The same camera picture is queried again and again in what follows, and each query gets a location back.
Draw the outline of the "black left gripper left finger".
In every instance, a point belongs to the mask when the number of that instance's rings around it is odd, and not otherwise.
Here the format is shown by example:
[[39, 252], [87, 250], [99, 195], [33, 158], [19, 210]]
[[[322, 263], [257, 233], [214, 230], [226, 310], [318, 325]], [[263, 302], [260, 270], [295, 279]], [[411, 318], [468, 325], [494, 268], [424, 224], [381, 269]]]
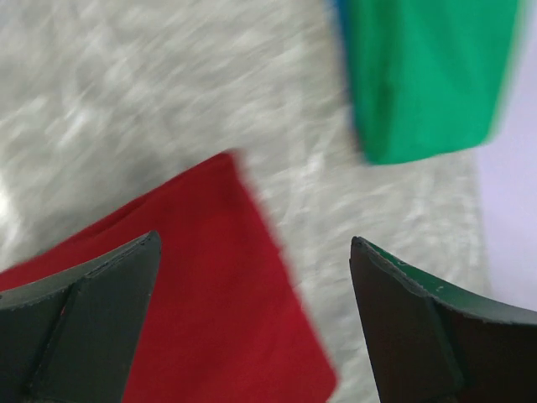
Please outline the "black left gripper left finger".
[[149, 232], [1, 294], [3, 402], [119, 402], [159, 271]]

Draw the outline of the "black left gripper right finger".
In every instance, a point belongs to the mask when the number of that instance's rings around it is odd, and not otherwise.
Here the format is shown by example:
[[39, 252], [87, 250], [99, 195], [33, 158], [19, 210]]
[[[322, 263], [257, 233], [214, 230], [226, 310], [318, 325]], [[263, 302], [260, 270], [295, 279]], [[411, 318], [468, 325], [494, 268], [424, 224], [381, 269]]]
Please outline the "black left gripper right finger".
[[352, 239], [350, 271], [379, 399], [534, 402], [536, 313]]

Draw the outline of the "bright red t shirt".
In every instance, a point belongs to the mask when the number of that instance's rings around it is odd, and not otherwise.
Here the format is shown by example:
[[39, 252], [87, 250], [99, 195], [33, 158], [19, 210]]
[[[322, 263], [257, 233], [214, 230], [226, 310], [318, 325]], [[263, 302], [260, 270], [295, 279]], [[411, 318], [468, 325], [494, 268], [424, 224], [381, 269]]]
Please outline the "bright red t shirt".
[[139, 235], [162, 242], [127, 402], [325, 402], [336, 375], [279, 249], [221, 153], [1, 274], [7, 290]]

